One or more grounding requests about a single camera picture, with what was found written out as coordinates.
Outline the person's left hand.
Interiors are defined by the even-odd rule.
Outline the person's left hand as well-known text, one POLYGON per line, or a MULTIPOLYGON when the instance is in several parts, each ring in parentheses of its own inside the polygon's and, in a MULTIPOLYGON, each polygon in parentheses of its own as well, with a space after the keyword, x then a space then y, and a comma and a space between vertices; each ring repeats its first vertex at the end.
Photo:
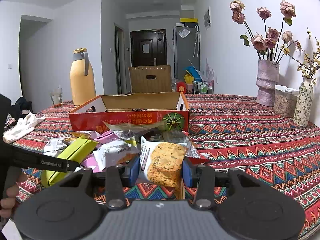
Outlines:
POLYGON ((7 219, 11 216, 12 209, 16 203, 16 196, 19 193, 19 187, 17 183, 26 181, 27 175, 22 172, 17 179, 17 182, 7 189, 7 198, 1 199, 1 218, 7 219))

